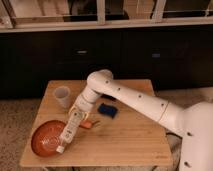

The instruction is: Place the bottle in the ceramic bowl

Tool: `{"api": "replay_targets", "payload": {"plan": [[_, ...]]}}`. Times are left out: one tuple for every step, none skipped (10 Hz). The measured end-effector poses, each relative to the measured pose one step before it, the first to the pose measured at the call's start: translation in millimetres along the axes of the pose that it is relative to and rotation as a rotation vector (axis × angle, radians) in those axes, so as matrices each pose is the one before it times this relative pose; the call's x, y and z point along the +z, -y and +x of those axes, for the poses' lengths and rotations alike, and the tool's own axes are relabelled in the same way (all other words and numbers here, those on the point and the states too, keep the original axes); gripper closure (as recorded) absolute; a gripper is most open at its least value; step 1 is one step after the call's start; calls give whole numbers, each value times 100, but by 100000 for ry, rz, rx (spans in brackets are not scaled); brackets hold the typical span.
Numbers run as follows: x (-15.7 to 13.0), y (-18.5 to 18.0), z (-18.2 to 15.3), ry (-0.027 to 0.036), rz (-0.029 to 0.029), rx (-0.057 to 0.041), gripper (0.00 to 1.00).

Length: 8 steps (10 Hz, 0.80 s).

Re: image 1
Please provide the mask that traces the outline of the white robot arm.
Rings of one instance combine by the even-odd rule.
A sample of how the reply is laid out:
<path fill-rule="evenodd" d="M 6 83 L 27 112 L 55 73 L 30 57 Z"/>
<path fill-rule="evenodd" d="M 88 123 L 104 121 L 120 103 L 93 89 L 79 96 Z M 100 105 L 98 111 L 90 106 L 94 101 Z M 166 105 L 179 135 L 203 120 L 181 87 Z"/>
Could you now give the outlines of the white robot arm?
<path fill-rule="evenodd" d="M 109 95 L 182 138 L 179 171 L 213 171 L 213 103 L 182 108 L 168 100 L 131 89 L 113 79 L 110 70 L 92 72 L 73 106 L 89 113 L 102 95 Z"/>

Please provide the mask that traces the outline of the white and yellow gripper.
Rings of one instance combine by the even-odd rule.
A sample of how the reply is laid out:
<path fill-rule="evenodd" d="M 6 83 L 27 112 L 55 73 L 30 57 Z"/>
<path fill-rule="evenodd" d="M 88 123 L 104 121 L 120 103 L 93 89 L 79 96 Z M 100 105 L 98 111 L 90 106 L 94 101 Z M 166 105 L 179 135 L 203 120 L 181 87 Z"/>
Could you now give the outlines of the white and yellow gripper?
<path fill-rule="evenodd" d="M 69 117 L 78 117 L 81 120 L 86 120 L 90 113 L 90 107 L 88 105 L 76 105 L 74 104 L 69 109 Z"/>

